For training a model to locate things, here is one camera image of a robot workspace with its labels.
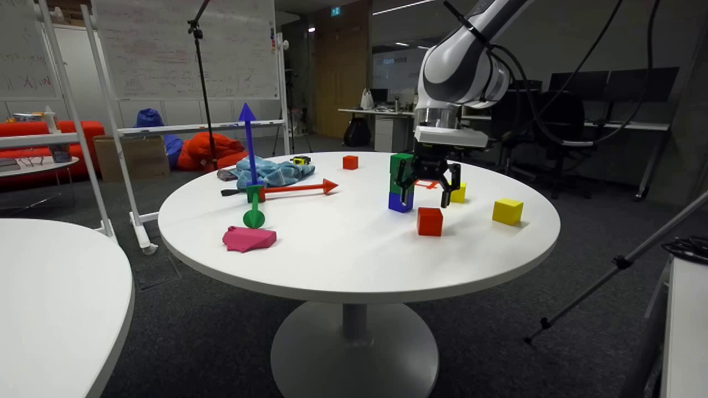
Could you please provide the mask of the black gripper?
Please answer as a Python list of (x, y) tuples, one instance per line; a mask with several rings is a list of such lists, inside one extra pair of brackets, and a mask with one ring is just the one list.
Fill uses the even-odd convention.
[(451, 204), (451, 193), (460, 187), (460, 163), (448, 163), (448, 147), (436, 144), (419, 144), (413, 147), (413, 160), (402, 160), (398, 169), (400, 193), (413, 195), (415, 178), (443, 178), (441, 207)]

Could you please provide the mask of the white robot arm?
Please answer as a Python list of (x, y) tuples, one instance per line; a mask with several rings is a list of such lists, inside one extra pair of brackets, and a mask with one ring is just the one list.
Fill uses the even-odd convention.
[(419, 99), (413, 123), (413, 158), (398, 176), (402, 187), (419, 178), (443, 185), (441, 205), (460, 187), (460, 165), (449, 163), (454, 147), (471, 147), (477, 133), (460, 128), (454, 115), (465, 107), (492, 107), (498, 104), (511, 73), (493, 58), (493, 39), (524, 10), (530, 0), (477, 0), (469, 13), (460, 13), (449, 0), (444, 8), (457, 28), (441, 44), (428, 49), (419, 71)]

